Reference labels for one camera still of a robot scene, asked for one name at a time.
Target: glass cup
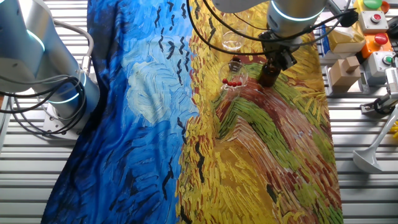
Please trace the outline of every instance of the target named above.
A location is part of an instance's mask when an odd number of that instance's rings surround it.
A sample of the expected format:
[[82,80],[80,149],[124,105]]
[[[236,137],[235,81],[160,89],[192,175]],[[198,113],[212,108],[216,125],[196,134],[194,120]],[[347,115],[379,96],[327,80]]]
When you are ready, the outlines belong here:
[[[249,14],[245,11],[236,13],[236,15],[247,22],[249,20]],[[248,25],[242,20],[238,19],[233,13],[225,13],[222,20],[230,25],[233,29],[243,34],[246,34],[248,31]],[[223,38],[221,41],[227,50],[239,50],[243,46],[244,40],[244,37],[235,34],[229,28],[223,26]]]
[[233,101],[239,97],[243,87],[248,84],[248,71],[242,63],[230,61],[221,66],[218,78],[223,84],[220,95],[226,100]]

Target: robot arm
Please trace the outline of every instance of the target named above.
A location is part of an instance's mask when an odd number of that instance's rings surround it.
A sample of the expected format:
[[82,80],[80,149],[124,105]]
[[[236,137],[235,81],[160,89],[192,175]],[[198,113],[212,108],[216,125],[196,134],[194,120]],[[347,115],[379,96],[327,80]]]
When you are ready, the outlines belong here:
[[[89,55],[83,63],[84,71],[90,66]],[[87,107],[74,126],[77,129],[84,127],[100,97],[98,87],[87,78],[88,74],[82,74],[79,63],[58,36],[43,0],[0,0],[0,68],[0,91],[9,93],[29,88],[44,92],[61,84],[65,79],[61,77],[79,79]],[[60,118],[69,118],[79,108],[78,96],[75,86],[66,83],[51,95],[49,103]]]
[[[217,9],[223,12],[239,12],[254,7],[264,0],[213,0]],[[259,37],[264,40],[280,39],[279,42],[262,42],[267,64],[263,66],[264,73],[279,74],[297,62],[292,53],[299,49],[302,43],[301,37],[282,40],[301,33],[317,21],[318,16],[325,8],[328,8],[334,15],[341,14],[339,7],[333,0],[275,0],[270,1],[267,11],[267,26],[270,31],[262,33]],[[357,16],[349,15],[345,19],[345,26],[351,26],[358,20]],[[273,83],[261,83],[263,86],[272,86]]]

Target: green button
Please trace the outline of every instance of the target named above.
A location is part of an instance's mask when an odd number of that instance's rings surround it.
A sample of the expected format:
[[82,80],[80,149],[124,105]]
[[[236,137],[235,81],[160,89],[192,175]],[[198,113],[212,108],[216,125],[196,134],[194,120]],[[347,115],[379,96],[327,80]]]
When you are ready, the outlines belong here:
[[363,4],[371,9],[378,9],[382,5],[382,0],[363,0]]

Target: fabric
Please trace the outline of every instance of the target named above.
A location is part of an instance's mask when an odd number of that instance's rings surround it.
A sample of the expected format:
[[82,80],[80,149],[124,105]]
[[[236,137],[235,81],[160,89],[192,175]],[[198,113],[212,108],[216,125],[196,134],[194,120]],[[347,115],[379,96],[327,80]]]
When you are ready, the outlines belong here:
[[[190,4],[222,47],[222,25]],[[266,9],[250,21],[264,27]],[[184,0],[88,1],[101,99],[42,223],[342,223],[316,46],[272,88],[257,84],[265,57],[239,56],[247,85],[230,101],[218,71],[232,55],[187,13]]]

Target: blue painted sky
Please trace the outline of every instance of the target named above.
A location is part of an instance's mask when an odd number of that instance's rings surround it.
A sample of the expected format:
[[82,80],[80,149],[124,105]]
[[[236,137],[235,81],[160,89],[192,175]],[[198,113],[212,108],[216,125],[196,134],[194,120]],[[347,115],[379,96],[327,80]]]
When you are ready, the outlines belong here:
[[101,103],[47,204],[43,223],[175,223],[183,126],[193,104],[181,0],[89,1]]

